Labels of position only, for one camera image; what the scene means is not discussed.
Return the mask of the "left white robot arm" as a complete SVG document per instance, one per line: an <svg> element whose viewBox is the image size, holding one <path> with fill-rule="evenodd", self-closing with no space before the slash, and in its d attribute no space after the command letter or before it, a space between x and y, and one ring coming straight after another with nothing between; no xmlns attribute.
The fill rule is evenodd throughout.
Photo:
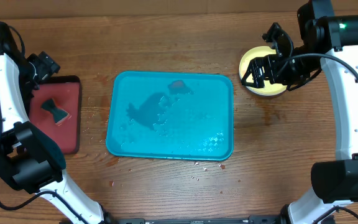
<svg viewBox="0 0 358 224"><path fill-rule="evenodd" d="M60 66L45 52L26 57L15 32L0 21L0 208L18 210L42 197L72 223L114 223L69 176L58 144L29 121L32 91Z"/></svg>

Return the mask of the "green and pink sponge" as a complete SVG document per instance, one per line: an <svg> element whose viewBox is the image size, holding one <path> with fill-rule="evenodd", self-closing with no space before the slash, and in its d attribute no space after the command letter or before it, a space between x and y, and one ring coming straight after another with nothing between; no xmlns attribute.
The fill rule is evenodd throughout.
<svg viewBox="0 0 358 224"><path fill-rule="evenodd" d="M41 108L48 111L52 115L53 121L57 126L61 125L64 121L71 117L67 111L57 106L53 98L44 101L41 104Z"/></svg>

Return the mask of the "yellow-green plate with red stain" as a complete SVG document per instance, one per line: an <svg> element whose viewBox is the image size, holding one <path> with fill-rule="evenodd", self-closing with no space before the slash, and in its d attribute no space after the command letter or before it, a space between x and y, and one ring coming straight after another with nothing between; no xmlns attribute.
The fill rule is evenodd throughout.
<svg viewBox="0 0 358 224"><path fill-rule="evenodd" d="M264 57L266 55L275 54L276 51L268 46L254 47L248 50L241 58L239 63L239 77L242 79L247 71L249 62L256 57ZM247 86L246 88L252 93L259 96L274 97L281 95L286 91L286 86L282 84L270 84L268 80L264 81L265 86L263 88L253 88Z"/></svg>

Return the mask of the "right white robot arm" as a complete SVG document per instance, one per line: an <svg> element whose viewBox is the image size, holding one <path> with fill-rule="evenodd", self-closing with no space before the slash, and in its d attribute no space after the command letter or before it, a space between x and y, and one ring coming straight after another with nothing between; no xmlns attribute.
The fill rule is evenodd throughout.
<svg viewBox="0 0 358 224"><path fill-rule="evenodd" d="M358 15L336 16L330 1L309 0L297 12L303 45L273 23L264 46L241 58L241 83L260 96L296 90L324 73L336 123L336 158L311 168L311 188L278 215L249 223L333 223L333 213L358 202Z"/></svg>

